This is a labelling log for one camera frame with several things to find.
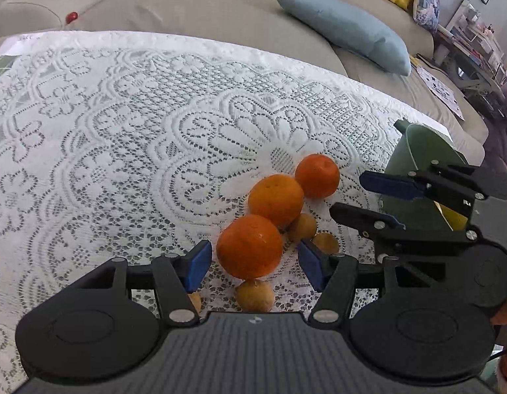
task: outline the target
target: green cup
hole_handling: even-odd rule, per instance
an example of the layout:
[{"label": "green cup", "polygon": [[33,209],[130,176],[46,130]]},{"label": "green cup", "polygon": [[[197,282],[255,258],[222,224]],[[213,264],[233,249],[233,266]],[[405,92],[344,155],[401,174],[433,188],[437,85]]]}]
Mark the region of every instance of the green cup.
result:
[{"label": "green cup", "polygon": [[[407,120],[396,121],[394,127],[403,135],[388,161],[386,174],[407,176],[411,171],[426,170],[433,160],[444,164],[467,164],[465,157],[436,130]],[[382,200],[383,211],[395,216],[408,229],[451,230],[439,208],[428,198],[408,202],[383,195]]]}]

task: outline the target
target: floral pillow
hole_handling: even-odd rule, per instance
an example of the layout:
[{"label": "floral pillow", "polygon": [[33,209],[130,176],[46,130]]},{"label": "floral pillow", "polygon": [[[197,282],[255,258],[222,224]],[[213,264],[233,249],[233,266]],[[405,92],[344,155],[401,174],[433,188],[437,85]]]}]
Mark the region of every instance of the floral pillow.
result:
[{"label": "floral pillow", "polygon": [[438,30],[439,0],[414,0],[412,9],[414,21],[435,34]]}]

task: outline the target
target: gray pillow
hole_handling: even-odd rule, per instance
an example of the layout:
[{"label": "gray pillow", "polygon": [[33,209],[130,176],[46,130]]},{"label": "gray pillow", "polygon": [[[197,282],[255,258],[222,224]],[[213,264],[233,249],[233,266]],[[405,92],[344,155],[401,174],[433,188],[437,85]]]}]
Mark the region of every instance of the gray pillow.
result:
[{"label": "gray pillow", "polygon": [[407,46],[370,13],[341,0],[277,0],[289,14],[339,47],[367,57],[382,69],[410,75]]}]

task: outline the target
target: orange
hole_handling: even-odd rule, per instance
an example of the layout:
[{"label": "orange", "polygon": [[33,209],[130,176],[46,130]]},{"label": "orange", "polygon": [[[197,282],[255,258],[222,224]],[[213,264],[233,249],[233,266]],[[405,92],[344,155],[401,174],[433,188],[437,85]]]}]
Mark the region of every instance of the orange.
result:
[{"label": "orange", "polygon": [[303,190],[288,175],[271,175],[257,182],[250,191],[248,208],[254,215],[270,219],[279,228],[286,228],[301,213]]},{"label": "orange", "polygon": [[236,219],[217,241],[217,258],[233,277],[253,280],[273,272],[281,262],[283,240],[277,227],[259,215]]},{"label": "orange", "polygon": [[305,157],[295,170],[295,180],[308,198],[326,198],[339,186],[339,168],[330,157],[312,154]]}]

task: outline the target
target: sofa backrest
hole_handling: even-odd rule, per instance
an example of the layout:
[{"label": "sofa backrest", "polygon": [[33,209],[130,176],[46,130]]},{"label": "sofa backrest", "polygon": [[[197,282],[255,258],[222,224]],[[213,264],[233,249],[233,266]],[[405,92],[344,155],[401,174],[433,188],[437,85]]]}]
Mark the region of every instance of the sofa backrest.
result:
[{"label": "sofa backrest", "polygon": [[405,42],[411,55],[421,54],[432,58],[434,41],[432,35],[418,26],[412,16],[388,0],[343,0],[353,6],[358,6],[376,16]]}]

